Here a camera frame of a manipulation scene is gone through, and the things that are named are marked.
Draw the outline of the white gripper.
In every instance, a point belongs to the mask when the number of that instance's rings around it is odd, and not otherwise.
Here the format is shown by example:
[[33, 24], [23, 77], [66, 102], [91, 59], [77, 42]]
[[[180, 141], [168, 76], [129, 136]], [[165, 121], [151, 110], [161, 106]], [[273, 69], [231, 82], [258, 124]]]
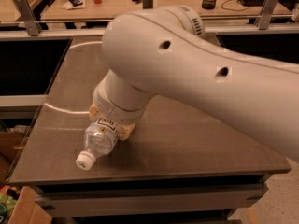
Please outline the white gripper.
[[93, 93], [93, 102], [89, 108], [89, 119], [94, 121], [100, 118], [101, 114], [113, 122], [118, 123], [117, 133], [121, 141], [127, 140], [135, 128], [135, 124], [143, 115], [145, 108], [134, 111], [125, 110], [122, 107], [114, 105], [105, 92], [103, 84], [99, 84]]

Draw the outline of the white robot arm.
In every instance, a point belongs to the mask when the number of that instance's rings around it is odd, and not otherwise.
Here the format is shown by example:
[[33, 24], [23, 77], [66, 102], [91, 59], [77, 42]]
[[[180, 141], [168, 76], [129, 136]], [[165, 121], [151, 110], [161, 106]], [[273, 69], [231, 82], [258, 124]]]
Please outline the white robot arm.
[[299, 65], [218, 47], [201, 32], [201, 18], [186, 6], [116, 17], [102, 38], [109, 71], [94, 90], [95, 106], [133, 124], [162, 95], [299, 161]]

